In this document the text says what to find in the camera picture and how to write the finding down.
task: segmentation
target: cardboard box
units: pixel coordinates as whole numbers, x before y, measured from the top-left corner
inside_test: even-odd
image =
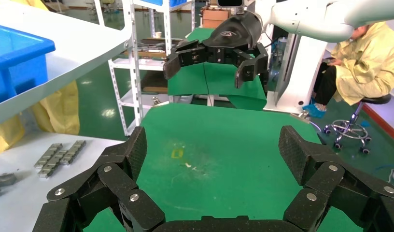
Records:
[[[211,10],[203,11],[203,27],[217,28],[222,22],[226,21],[230,16],[229,10]]]

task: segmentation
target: stool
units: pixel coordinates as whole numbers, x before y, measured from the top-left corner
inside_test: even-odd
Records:
[[[342,144],[340,143],[340,140],[345,136],[351,139],[358,139],[362,142],[362,146],[360,148],[360,151],[368,154],[370,151],[366,147],[366,143],[371,141],[372,138],[369,137],[366,129],[362,127],[361,125],[357,124],[356,121],[358,120],[359,117],[359,112],[362,110],[362,107],[364,106],[365,103],[370,103],[370,104],[376,104],[376,105],[381,105],[381,104],[386,104],[391,100],[391,95],[385,95],[380,98],[363,98],[360,103],[358,108],[356,109],[355,113],[352,114],[351,118],[349,121],[347,120],[335,120],[331,125],[327,125],[324,128],[324,133],[325,134],[330,134],[332,128],[336,133],[337,133],[337,138],[334,142],[334,147],[337,149],[342,148]]]

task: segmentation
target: black pants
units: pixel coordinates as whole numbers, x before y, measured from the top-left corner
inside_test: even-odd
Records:
[[[319,67],[318,75],[313,87],[313,91],[316,93],[316,103],[328,105],[329,100],[331,100],[337,91],[336,79],[336,67],[322,63]]]

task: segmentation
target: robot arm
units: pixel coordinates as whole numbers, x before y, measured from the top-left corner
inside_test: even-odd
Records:
[[[224,7],[243,7],[252,2],[254,0],[218,0],[219,6]],[[255,13],[245,11],[229,18],[201,43],[193,41],[175,47],[163,67],[165,78],[172,78],[183,66],[202,62],[233,64],[238,67],[236,88],[260,75],[266,92],[267,53],[264,46],[256,42],[267,24],[289,33],[337,43],[350,38],[357,27],[394,19],[394,0],[257,2],[263,5]]]
[[[269,23],[292,34],[338,43],[350,38],[355,28],[394,19],[394,0],[287,0],[271,6],[268,15],[260,13],[263,26]]]

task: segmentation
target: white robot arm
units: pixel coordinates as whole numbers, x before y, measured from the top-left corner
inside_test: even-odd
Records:
[[[254,0],[218,0],[219,6],[244,6]],[[337,43],[355,28],[394,19],[394,0],[257,0],[263,26],[273,24],[289,33]]]

